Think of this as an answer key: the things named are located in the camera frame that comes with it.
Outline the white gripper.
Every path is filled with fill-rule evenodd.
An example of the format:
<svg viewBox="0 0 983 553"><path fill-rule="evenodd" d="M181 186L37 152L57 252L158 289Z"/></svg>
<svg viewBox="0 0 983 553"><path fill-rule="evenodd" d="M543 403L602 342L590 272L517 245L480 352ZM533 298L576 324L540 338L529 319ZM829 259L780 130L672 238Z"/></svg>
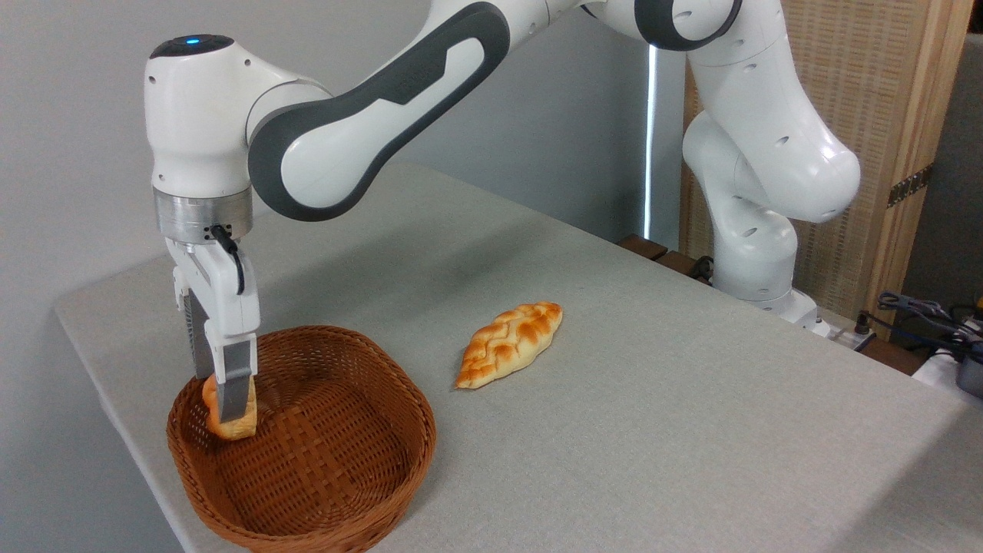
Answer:
<svg viewBox="0 0 983 553"><path fill-rule="evenodd" d="M249 402L250 378L259 371L256 330L260 325L259 294L253 264L246 253L239 262L218 242L183 243L166 238L175 296L184 305L187 339L199 380L217 376L219 421L243 418ZM218 336L207 338L206 321Z"/></svg>

